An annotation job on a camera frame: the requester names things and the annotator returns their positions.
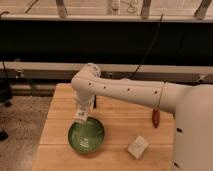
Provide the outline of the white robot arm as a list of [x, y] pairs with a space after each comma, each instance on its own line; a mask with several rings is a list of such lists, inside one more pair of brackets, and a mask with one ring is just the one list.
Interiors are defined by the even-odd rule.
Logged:
[[72, 78], [77, 109], [86, 112], [96, 95], [160, 109], [175, 117], [171, 171], [213, 171], [213, 85], [105, 79], [94, 63]]

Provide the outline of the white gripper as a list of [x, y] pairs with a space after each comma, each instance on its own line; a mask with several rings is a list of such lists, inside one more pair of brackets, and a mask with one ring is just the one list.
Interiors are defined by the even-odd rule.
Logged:
[[86, 109], [89, 113], [90, 109], [94, 104], [95, 95], [91, 93], [86, 93], [83, 91], [74, 92], [74, 100], [76, 104], [76, 110]]

